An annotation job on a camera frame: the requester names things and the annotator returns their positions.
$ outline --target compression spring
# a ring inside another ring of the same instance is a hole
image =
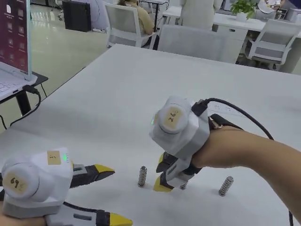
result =
[[[140,168],[139,179],[138,179],[138,186],[139,187],[144,187],[145,186],[146,174],[147,174],[147,168],[145,166],[142,166]]]
[[[233,177],[229,176],[225,179],[223,185],[221,186],[220,190],[218,191],[218,194],[220,194],[220,196],[224,197],[227,193],[227,191],[229,190],[229,188],[231,187],[231,185],[233,184]]]
[[[187,183],[182,184],[182,185],[180,186],[180,189],[181,189],[181,190],[185,190],[186,188],[187,188]]]

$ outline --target laptop charging cable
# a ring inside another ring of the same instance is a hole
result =
[[[20,120],[26,118],[27,116],[31,115],[32,113],[34,113],[34,112],[39,108],[39,106],[40,106],[40,104],[41,104],[42,97],[41,97],[40,92],[39,92],[36,88],[34,88],[33,86],[30,86],[30,85],[26,85],[26,86],[23,87],[23,90],[26,91],[26,92],[29,92],[29,93],[38,95],[39,101],[38,101],[36,107],[35,107],[33,110],[31,110],[31,111],[28,112],[27,114],[23,115],[21,118],[19,118],[19,119],[13,121],[13,122],[10,124],[10,126],[12,126],[12,125],[15,124],[16,122],[18,122],[18,121],[20,121]]]

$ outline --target handwritten label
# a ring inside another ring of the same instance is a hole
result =
[[[10,172],[5,176],[5,178],[3,179],[3,185],[18,194],[23,194],[28,186],[28,184],[24,180],[22,180],[13,172]]]
[[[175,129],[180,117],[183,115],[182,111],[177,107],[170,107],[165,119],[164,119],[164,125],[171,129]]]
[[[61,165],[60,151],[47,151],[48,165]]]

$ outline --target person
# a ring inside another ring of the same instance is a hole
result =
[[[285,0],[265,0],[265,2],[275,11],[282,8],[285,4]]]
[[[148,14],[148,12],[139,6],[138,0],[119,0],[118,5],[137,8],[141,34],[151,35],[153,33],[155,24],[151,19],[150,15]],[[145,40],[145,42],[142,43],[142,46],[149,45],[150,43],[151,43],[151,38]],[[157,36],[153,48],[154,50],[158,49],[158,43],[159,43],[159,37]]]
[[[16,219],[5,216],[2,213],[2,205],[0,202],[0,225],[1,226],[46,226],[44,218],[29,218],[29,219]]]
[[[247,167],[258,173],[301,223],[301,153],[287,145],[225,126],[213,130],[194,154],[195,167]],[[17,220],[0,212],[2,226],[45,226],[43,218]]]
[[[222,0],[181,0],[181,5],[183,26],[211,30]]]

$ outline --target gray chair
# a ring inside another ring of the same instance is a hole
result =
[[[270,69],[278,71],[300,32],[301,24],[269,20],[256,40],[247,39],[243,46],[246,58],[268,63]]]
[[[166,24],[162,27],[158,50],[218,61],[224,40],[213,31]]]

